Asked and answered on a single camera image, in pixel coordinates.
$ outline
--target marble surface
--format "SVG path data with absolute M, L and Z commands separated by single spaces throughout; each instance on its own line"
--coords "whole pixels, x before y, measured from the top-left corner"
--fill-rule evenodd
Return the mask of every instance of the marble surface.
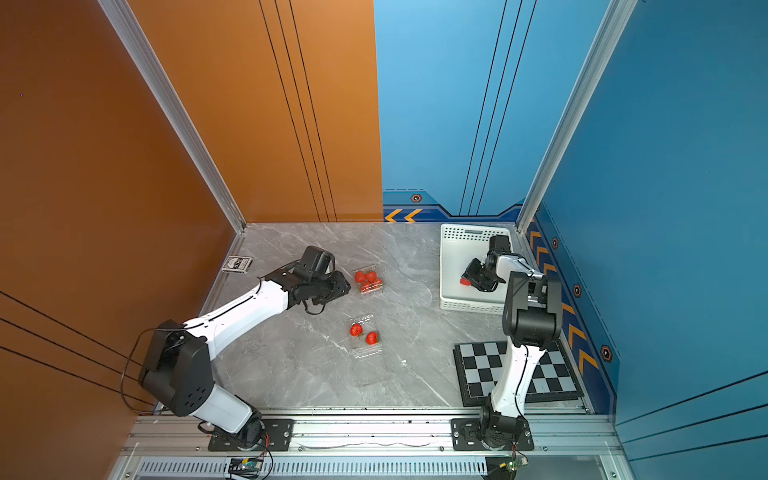
M 298 305 L 241 336 L 214 360 L 216 381 L 260 408 L 461 407 L 454 344 L 505 337 L 499 315 L 440 309 L 440 224 L 249 225 L 239 254 L 253 264 L 246 274 L 228 274 L 216 306 L 299 258 L 307 245 L 332 252 L 353 290 L 318 316 Z M 352 273 L 371 264 L 386 284 L 363 296 Z M 358 360 L 348 328 L 366 314 L 374 315 L 382 352 Z

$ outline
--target white tray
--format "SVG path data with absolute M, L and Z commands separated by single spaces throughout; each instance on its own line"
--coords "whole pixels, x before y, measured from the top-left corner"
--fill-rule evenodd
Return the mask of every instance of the white tray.
M 485 262 L 488 239 L 494 235 L 510 237 L 509 230 L 482 225 L 444 223 L 440 228 L 440 308 L 464 312 L 502 313 L 507 284 L 494 292 L 481 292 L 459 280 L 473 258 Z

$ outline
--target metal extrusion profile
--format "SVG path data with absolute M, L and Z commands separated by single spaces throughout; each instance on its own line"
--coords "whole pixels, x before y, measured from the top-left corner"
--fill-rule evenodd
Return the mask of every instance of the metal extrusion profile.
M 438 455 L 485 456 L 486 451 L 455 452 L 451 420 L 476 418 L 464 415 L 406 412 L 398 414 L 271 415 L 265 419 L 291 418 L 293 435 L 288 452 L 275 458 L 316 456 L 419 457 Z M 623 455 L 610 419 L 605 415 L 528 415 L 536 455 Z M 126 439 L 121 456 L 182 455 L 231 456 L 231 452 L 209 452 L 207 435 L 197 430 L 191 417 L 155 415 L 140 417 Z
M 549 187 L 554 172 L 558 169 L 565 149 L 571 142 L 571 137 L 573 137 L 581 116 L 592 98 L 594 89 L 598 86 L 605 66 L 608 65 L 608 61 L 614 53 L 616 44 L 627 26 L 636 3 L 637 0 L 611 0 L 598 29 L 598 34 L 595 36 L 589 53 L 587 53 L 587 58 L 584 60 L 584 66 L 581 68 L 568 103 L 565 105 L 563 115 L 554 130 L 544 159 L 541 160 L 531 189 L 525 196 L 525 202 L 523 202 L 523 207 L 518 215 L 519 232 L 524 233 L 533 220 L 536 209 L 544 198 L 544 193 Z
M 242 233 L 246 226 L 245 218 L 181 103 L 163 65 L 157 59 L 152 45 L 141 30 L 131 7 L 126 0 L 98 0 L 98 2 L 232 228 Z

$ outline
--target black and white checkerboard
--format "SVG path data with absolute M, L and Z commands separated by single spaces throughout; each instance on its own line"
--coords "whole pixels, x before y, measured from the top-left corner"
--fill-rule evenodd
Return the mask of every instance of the black and white checkerboard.
M 502 376 L 507 343 L 460 343 L 455 346 L 458 385 L 464 406 L 481 406 Z M 574 400 L 583 396 L 559 342 L 552 342 L 533 372 L 526 402 Z

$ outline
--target black line stripe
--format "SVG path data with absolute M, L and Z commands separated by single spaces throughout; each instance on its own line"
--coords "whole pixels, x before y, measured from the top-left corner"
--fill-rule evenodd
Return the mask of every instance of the black line stripe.
M 670 409 L 670 408 L 672 408 L 674 406 L 678 406 L 678 405 L 683 404 L 685 402 L 690 402 L 691 400 L 699 399 L 699 398 L 701 398 L 703 396 L 706 396 L 706 395 L 709 395 L 711 393 L 719 392 L 720 390 L 725 390 L 725 389 L 727 389 L 729 387 L 732 387 L 734 385 L 738 385 L 740 383 L 748 382 L 748 381 L 750 381 L 752 379 L 756 379 L 757 377 L 763 376 L 763 375 L 765 375 L 767 373 L 768 373 L 768 370 L 766 370 L 765 372 L 756 373 L 755 375 L 748 376 L 745 379 L 737 380 L 736 382 L 729 383 L 728 385 L 723 385 L 721 387 L 717 387 L 716 389 L 711 389 L 709 392 L 700 393 L 699 395 L 692 396 L 692 397 L 690 397 L 688 399 L 685 399 L 685 400 L 680 400 L 679 402 L 675 402 L 675 403 L 672 403 L 672 404 L 667 405 L 665 407 L 661 407 L 660 409 L 655 409 L 652 412 L 644 413 L 643 415 L 638 415 L 638 416 L 633 417 L 633 418 L 631 418 L 629 420 L 624 420 L 623 422 L 617 423 L 616 426 L 623 425 L 623 424 L 629 423 L 629 422 L 633 422 L 634 420 L 642 419 L 645 416 L 653 415 L 654 413 L 661 412 L 662 410 Z
M 283 43 L 286 46 L 286 55 L 288 55 L 288 65 L 290 66 L 290 74 L 293 76 L 293 87 L 296 89 L 296 98 L 299 99 L 299 110 L 301 111 L 301 119 L 304 121 L 304 131 L 306 132 L 306 141 L 310 144 L 310 154 L 312 155 L 312 163 L 315 165 L 315 175 L 317 176 L 317 187 L 320 189 L 320 198 L 323 199 L 323 209 L 326 211 L 326 219 L 330 220 L 328 215 L 328 207 L 326 206 L 326 195 L 323 193 L 323 182 L 320 181 L 320 172 L 317 170 L 317 161 L 315 160 L 315 150 L 312 148 L 312 138 L 310 138 L 310 129 L 306 126 L 306 115 L 304 114 L 304 106 L 301 103 L 301 94 L 299 93 L 299 84 L 296 82 L 296 72 L 293 71 L 293 60 L 290 59 L 290 50 L 288 49 L 288 41 L 286 40 L 286 31 L 283 29 L 283 20 L 280 17 L 280 8 L 277 6 L 277 0 L 275 0 L 275 10 L 277 10 L 277 21 L 280 23 L 280 32 L 283 34 Z
M 491 166 L 493 165 L 493 157 L 496 155 L 496 147 L 498 146 L 498 139 L 502 135 L 502 127 L 504 127 L 504 118 L 507 116 L 507 108 L 509 107 L 509 99 L 512 97 L 512 88 L 515 87 L 515 80 L 518 77 L 518 70 L 520 69 L 520 60 L 523 58 L 523 50 L 525 50 L 525 41 L 528 40 L 528 32 L 531 30 L 531 22 L 533 21 L 533 14 L 536 12 L 536 4 L 538 0 L 533 2 L 533 10 L 531 10 L 531 17 L 528 19 L 528 28 L 525 30 L 525 37 L 523 37 L 523 46 L 520 48 L 520 55 L 518 56 L 518 66 L 515 67 L 515 75 L 512 76 L 512 85 L 509 87 L 509 95 L 507 95 L 507 104 L 504 106 L 504 113 L 502 114 L 502 122 L 498 126 L 498 133 L 496 134 L 496 142 L 493 144 L 493 152 L 491 153 L 491 160 L 488 162 L 488 171 L 485 172 L 485 181 L 482 185 L 482 192 L 480 193 L 480 200 L 478 200 L 478 209 L 475 211 L 475 215 L 480 213 L 480 203 L 482 202 L 482 196 L 485 194 L 485 185 L 488 184 L 488 175 L 491 173 Z
M 467 179 L 464 180 L 464 193 L 462 194 L 462 204 L 458 208 L 458 214 L 462 214 L 464 208 L 464 199 L 467 196 L 467 186 L 469 185 L 469 172 L 472 171 L 472 158 L 475 156 L 475 148 L 478 144 L 478 136 L 480 134 L 480 123 L 482 122 L 482 112 L 485 110 L 485 98 L 488 97 L 488 86 L 491 84 L 491 73 L 493 73 L 493 62 L 496 60 L 496 49 L 498 48 L 498 40 L 502 36 L 502 25 L 504 24 L 504 13 L 507 11 L 507 0 L 504 0 L 504 8 L 502 9 L 502 20 L 498 23 L 498 34 L 496 34 L 496 45 L 493 47 L 493 56 L 491 57 L 491 68 L 488 70 L 488 80 L 485 82 L 485 93 L 482 97 L 482 106 L 480 107 L 480 118 L 478 118 L 478 128 L 475 131 L 475 142 L 472 144 L 472 155 L 469 156 L 469 167 L 467 168 Z
M 27 303 L 24 303 L 24 302 L 22 302 L 22 301 L 21 301 L 21 300 L 19 300 L 18 298 L 14 297 L 14 296 L 11 296 L 11 295 L 8 295 L 6 292 L 3 292 L 2 290 L 0 290 L 0 293 L 1 293 L 3 296 L 6 296 L 6 297 L 8 297 L 9 299 L 13 300 L 14 302 L 18 303 L 19 305 L 25 306 L 25 307 L 27 307 L 28 309 L 30 309 L 31 311 L 33 311 L 33 312 L 35 312 L 35 313 L 38 313 L 38 314 L 40 314 L 40 315 L 43 315 L 45 318 L 47 318 L 47 319 L 51 320 L 52 322 L 54 322 L 54 323 L 57 323 L 57 324 L 59 324 L 59 325 L 63 326 L 65 329 L 71 330 L 72 332 L 75 332 L 75 333 L 77 333 L 79 336 L 82 336 L 82 337 L 84 337 L 84 338 L 87 338 L 87 339 L 89 339 L 90 341 L 92 341 L 93 343 L 95 343 L 95 344 L 97 344 L 97 345 L 99 345 L 99 346 L 103 346 L 105 349 L 109 350 L 110 352 L 113 352 L 113 353 L 117 353 L 119 356 L 123 357 L 124 359 L 128 359 L 128 357 L 127 357 L 126 355 L 123 355 L 122 353 L 118 352 L 117 350 L 115 350 L 115 349 L 111 349 L 111 348 L 109 348 L 108 346 L 106 346 L 105 344 L 103 344 L 103 343 L 101 343 L 101 342 L 99 342 L 99 341 L 97 341 L 97 340 L 94 340 L 94 339 L 92 339 L 90 336 L 88 336 L 88 335 L 85 335 L 84 333 L 78 332 L 76 329 L 74 329 L 74 328 L 70 327 L 70 326 L 69 326 L 69 325 L 67 325 L 66 323 L 64 323 L 64 322 L 60 322 L 60 321 L 56 320 L 54 317 L 52 317 L 52 316 L 50 316 L 50 315 L 48 315 L 48 314 L 46 314 L 46 313 L 43 313 L 43 312 L 41 312 L 40 310 L 38 310 L 38 309 L 34 308 L 33 306 L 30 306 L 30 305 L 28 305 Z M 136 365 L 141 365 L 139 362 L 137 362 L 137 361 L 135 361 L 135 360 L 131 360 L 131 361 L 132 361 L 133 363 L 135 363 Z
M 58 368 L 57 366 L 53 366 L 53 365 L 51 365 L 50 363 L 41 362 L 41 361 L 40 361 L 40 360 L 38 360 L 38 359 L 33 359 L 33 358 L 32 358 L 32 357 L 30 357 L 30 356 L 26 356 L 26 355 L 25 355 L 25 354 L 23 354 L 23 353 L 19 353 L 19 352 L 16 352 L 15 350 L 11 350 L 11 349 L 9 349 L 9 348 L 7 348 L 7 347 L 4 347 L 4 346 L 2 346 L 2 345 L 0 345 L 0 349 L 3 349 L 3 350 L 5 350 L 6 352 L 14 353 L 15 355 L 18 355 L 18 356 L 20 356 L 20 357 L 26 358 L 27 360 L 31 360 L 32 362 L 36 362 L 36 363 L 39 363 L 40 365 L 45 365 L 45 366 L 47 366 L 47 367 L 50 367 L 50 368 L 52 368 L 52 369 L 54 369 L 54 370 L 57 370 L 57 371 L 59 371 L 59 372 L 61 372 L 61 373 L 66 373 L 67 375 L 71 375 L 71 376 L 73 376 L 73 377 L 75 377 L 75 378 L 78 378 L 78 379 L 80 379 L 80 380 L 85 380 L 85 381 L 86 381 L 86 382 L 88 382 L 88 383 L 92 383 L 92 384 L 94 384 L 94 385 L 98 385 L 98 386 L 100 386 L 102 389 L 107 389 L 107 390 L 109 390 L 109 391 L 111 391 L 111 392 L 120 393 L 120 390 L 112 389 L 112 388 L 110 388 L 110 387 L 108 387 L 108 386 L 106 386 L 106 385 L 102 385 L 102 384 L 100 384 L 99 382 L 94 382 L 93 380 L 89 380 L 89 379 L 86 379 L 86 378 L 85 378 L 85 377 L 83 377 L 83 376 L 79 376 L 79 375 L 77 375 L 76 373 L 72 373 L 72 372 L 68 372 L 67 370 L 64 370 L 64 369 L 60 369 L 60 368 Z M 147 405 L 152 405 L 152 406 L 154 406 L 154 404 L 153 404 L 153 403 L 149 403 L 149 402 L 147 402 L 146 400 L 138 399 L 138 398 L 136 398 L 136 397 L 134 397 L 134 396 L 130 396 L 130 395 L 126 395 L 126 396 L 127 396 L 127 397 L 130 397 L 130 398 L 132 398 L 132 399 L 134 399 L 134 400 L 138 400 L 139 402 L 144 402 L 144 403 L 146 403 Z
M 35 333 L 35 332 L 32 332 L 31 330 L 27 330 L 27 329 L 26 329 L 26 328 L 24 328 L 23 326 L 20 326 L 20 325 L 16 325 L 15 323 L 13 323 L 13 322 L 12 322 L 12 321 L 10 321 L 10 320 L 6 320 L 6 319 L 4 319 L 4 318 L 0 317 L 0 321 L 2 321 L 2 322 L 5 322 L 5 323 L 7 323 L 8 325 L 14 326 L 14 327 L 16 327 L 17 329 L 20 329 L 20 330 L 22 330 L 22 331 L 24 331 L 24 332 L 26 332 L 26 333 L 29 333 L 30 335 L 34 335 L 34 336 L 38 337 L 39 339 L 43 339 L 43 340 L 45 340 L 45 341 L 46 341 L 46 342 L 48 342 L 48 343 L 53 343 L 54 345 L 56 345 L 56 346 L 57 346 L 57 347 L 59 347 L 59 348 L 62 348 L 62 349 L 64 349 L 64 350 L 67 350 L 67 351 L 68 351 L 68 352 L 70 352 L 70 353 L 74 353 L 75 355 L 77 355 L 77 356 L 80 356 L 80 357 L 82 357 L 82 358 L 84 358 L 84 359 L 86 359 L 86 360 L 89 360 L 89 361 L 93 362 L 93 363 L 96 363 L 97 365 L 101 365 L 101 366 L 103 366 L 105 369 L 110 369 L 111 371 L 113 371 L 113 372 L 117 373 L 118 375 L 121 375 L 121 374 L 123 373 L 123 372 L 121 372 L 120 370 L 116 370 L 116 369 L 113 369 L 113 368 L 112 368 L 112 367 L 110 367 L 109 365 L 105 365 L 104 363 L 101 363 L 101 362 L 99 362 L 98 360 L 94 360 L 94 359 L 92 359 L 91 357 L 88 357 L 88 356 L 85 356 L 85 355 L 83 355 L 82 353 L 78 353 L 78 352 L 75 352 L 73 349 L 67 348 L 66 346 L 63 346 L 63 345 L 62 345 L 62 344 L 60 344 L 60 343 L 56 343 L 56 342 L 54 342 L 53 340 L 47 339 L 47 338 L 45 338 L 45 337 L 44 337 L 44 336 L 42 336 L 42 335 L 38 335 L 37 333 Z M 128 378 L 129 378 L 129 379 L 131 379 L 131 380 L 134 380 L 135 382 L 138 382 L 138 380 L 136 380 L 134 377 L 132 377 L 132 376 L 130 376 L 130 375 L 126 375 L 126 377 L 128 377 Z
M 283 82 L 283 74 L 280 73 L 280 64 L 277 62 L 277 53 L 275 53 L 275 45 L 272 43 L 272 35 L 270 34 L 270 27 L 266 24 L 266 15 L 264 14 L 264 5 L 259 0 L 259 7 L 261 8 L 261 16 L 264 19 L 264 28 L 266 28 L 266 36 L 270 40 L 270 47 L 272 48 L 272 56 L 275 58 L 275 65 L 277 66 L 277 74 L 280 76 L 280 84 L 283 86 L 283 95 L 286 98 L 286 106 L 288 107 L 288 115 L 290 115 L 290 123 L 293 125 L 293 133 L 296 135 L 296 143 L 299 145 L 299 154 L 301 154 L 301 161 L 304 163 L 304 173 L 306 173 L 306 182 L 310 185 L 310 193 L 312 194 L 312 202 L 315 204 L 315 212 L 317 213 L 317 221 L 322 222 L 320 219 L 320 210 L 317 208 L 317 200 L 315 200 L 315 190 L 312 188 L 312 181 L 310 181 L 310 171 L 306 168 L 306 159 L 304 158 L 304 151 L 301 149 L 301 142 L 299 141 L 299 131 L 296 129 L 296 122 L 293 121 L 293 112 L 290 110 L 290 103 L 288 102 L 288 92 L 286 91 L 285 82 Z
M 515 17 L 515 26 L 512 28 L 512 38 L 509 39 L 509 48 L 507 48 L 507 58 L 504 60 L 504 68 L 502 69 L 502 79 L 498 83 L 498 90 L 496 91 L 496 100 L 493 102 L 493 112 L 491 113 L 491 121 L 488 123 L 488 131 L 485 133 L 485 144 L 482 148 L 482 155 L 480 155 L 480 165 L 478 166 L 478 176 L 475 178 L 475 187 L 472 188 L 472 197 L 469 199 L 469 209 L 467 214 L 472 212 L 472 202 L 475 201 L 475 192 L 478 189 L 478 180 L 480 180 L 480 172 L 482 171 L 482 161 L 485 157 L 485 149 L 488 148 L 488 138 L 491 136 L 491 128 L 493 128 L 493 119 L 496 115 L 496 107 L 498 106 L 498 96 L 502 92 L 502 85 L 504 84 L 504 75 L 507 73 L 507 63 L 509 62 L 509 52 L 512 50 L 512 43 L 515 41 L 515 33 L 518 30 L 518 20 L 520 19 L 520 11 L 523 8 L 523 1 L 520 1 L 518 7 L 518 16 Z
M 708 422 L 713 422 L 715 420 L 726 419 L 726 418 L 732 417 L 734 415 L 739 415 L 740 413 L 752 412 L 753 410 L 763 409 L 763 408 L 765 408 L 767 406 L 768 406 L 768 403 L 764 403 L 762 405 L 758 405 L 758 406 L 754 406 L 754 407 L 749 407 L 748 409 L 739 410 L 738 412 L 726 413 L 725 415 L 720 415 L 720 416 L 717 416 L 717 417 L 713 417 L 711 419 L 700 420 L 698 422 L 689 423 L 688 425 L 682 425 L 680 427 L 675 427 L 673 429 L 664 430 L 663 432 L 651 433 L 650 435 L 645 435 L 645 436 L 642 436 L 642 437 L 637 437 L 636 439 L 627 440 L 626 442 L 622 442 L 622 443 L 636 442 L 637 440 L 649 439 L 650 437 L 655 437 L 656 435 L 663 435 L 664 433 L 674 432 L 675 430 L 687 429 L 688 427 L 692 427 L 692 426 L 695 426 L 695 425 L 701 425 L 702 423 L 708 423 Z
M 304 69 L 304 79 L 306 80 L 306 91 L 310 94 L 310 107 L 312 109 L 312 116 L 315 118 L 315 130 L 317 131 L 317 141 L 320 145 L 320 157 L 323 159 L 323 169 L 326 171 L 326 180 L 328 181 L 328 195 L 331 197 L 331 209 L 333 210 L 333 217 L 336 222 L 339 221 L 339 217 L 336 215 L 336 202 L 333 201 L 333 189 L 331 188 L 331 178 L 328 176 L 328 167 L 326 165 L 326 154 L 323 151 L 323 139 L 320 137 L 320 127 L 317 125 L 317 115 L 315 114 L 315 104 L 312 100 L 312 90 L 310 89 L 310 79 L 306 74 L 306 65 L 304 64 L 304 53 L 301 51 L 301 41 L 299 40 L 299 29 L 296 26 L 296 17 L 293 15 L 293 3 L 288 0 L 290 5 L 290 16 L 293 18 L 293 30 L 296 32 L 296 43 L 299 44 L 299 55 L 301 56 L 301 65 Z
M 649 455 L 647 457 L 629 458 L 628 460 L 630 462 L 636 462 L 637 460 L 645 460 L 646 458 L 663 457 L 665 455 L 674 455 L 676 453 L 692 452 L 694 450 L 703 450 L 703 449 L 708 449 L 708 448 L 711 448 L 711 447 L 721 447 L 723 445 L 731 445 L 733 443 L 749 442 L 750 440 L 760 440 L 760 439 L 765 439 L 765 438 L 768 438 L 768 434 L 757 435 L 757 436 L 749 437 L 749 438 L 746 438 L 746 439 L 730 440 L 728 442 L 713 443 L 711 445 L 704 445 L 704 446 L 701 446 L 701 447 L 693 447 L 693 448 L 690 448 L 690 449 L 675 450 L 674 452 L 657 453 L 656 455 Z

